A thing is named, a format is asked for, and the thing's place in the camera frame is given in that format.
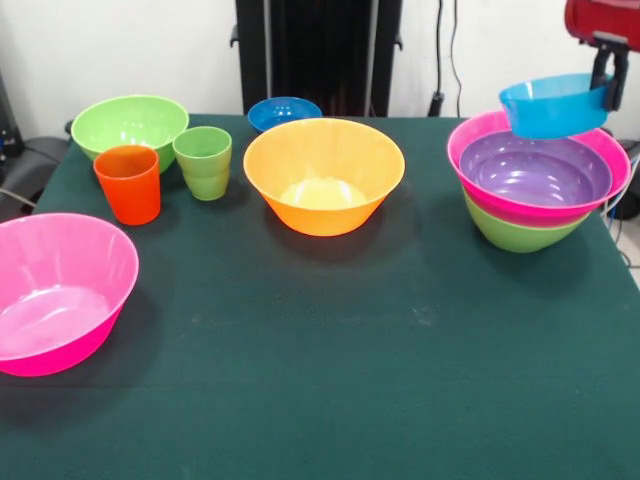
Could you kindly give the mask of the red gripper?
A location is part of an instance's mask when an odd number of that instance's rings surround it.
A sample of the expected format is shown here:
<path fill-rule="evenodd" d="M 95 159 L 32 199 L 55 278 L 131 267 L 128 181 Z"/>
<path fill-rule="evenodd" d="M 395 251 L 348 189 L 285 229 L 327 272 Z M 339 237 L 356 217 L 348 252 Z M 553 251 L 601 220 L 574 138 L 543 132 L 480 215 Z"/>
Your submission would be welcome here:
<path fill-rule="evenodd" d="M 639 49 L 638 1 L 570 0 L 566 2 L 564 15 L 567 31 L 582 42 L 595 45 L 599 41 L 610 41 L 626 45 L 630 50 Z M 609 83 L 605 101 L 608 111 L 618 111 L 622 102 L 629 66 L 628 48 L 611 48 L 609 44 L 599 44 L 597 48 L 591 89 Z M 612 77 L 607 73 L 611 56 Z"/>

